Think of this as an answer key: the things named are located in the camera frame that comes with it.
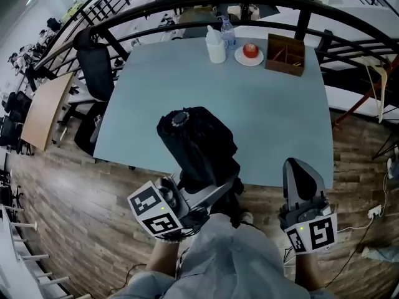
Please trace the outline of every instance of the wooden floor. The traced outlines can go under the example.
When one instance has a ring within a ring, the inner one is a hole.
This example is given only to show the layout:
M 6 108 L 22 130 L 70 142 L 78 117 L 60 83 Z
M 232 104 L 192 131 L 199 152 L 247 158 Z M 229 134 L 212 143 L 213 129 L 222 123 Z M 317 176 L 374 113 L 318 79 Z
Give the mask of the wooden floor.
M 339 229 L 367 225 L 367 211 L 383 204 L 386 158 L 373 162 L 371 156 L 388 134 L 385 127 L 357 117 L 345 122 L 343 130 L 334 131 L 334 189 L 327 197 L 338 214 Z M 56 277 L 70 277 L 65 287 L 71 294 L 105 298 L 111 288 L 124 284 L 133 264 L 147 262 L 154 240 L 135 222 L 126 197 L 159 173 L 39 152 L 33 157 L 12 154 L 8 166 L 13 186 L 21 185 L 25 194 L 21 203 L 26 212 L 21 221 L 39 224 L 37 233 L 25 230 L 24 235 L 35 254 L 50 255 L 42 261 L 48 271 Z M 387 211 L 371 226 L 364 244 L 398 243 L 397 194 L 389 192 Z M 275 187 L 246 186 L 241 196 L 243 207 L 254 213 L 255 224 L 282 252 L 289 246 L 277 219 L 283 202 L 282 189 Z M 319 254 L 326 284 L 349 259 L 364 233 L 341 232 L 338 244 Z M 289 278 L 294 278 L 294 265 L 295 260 L 287 264 Z M 329 289 L 342 298 L 389 298 L 398 277 L 396 266 L 355 254 Z

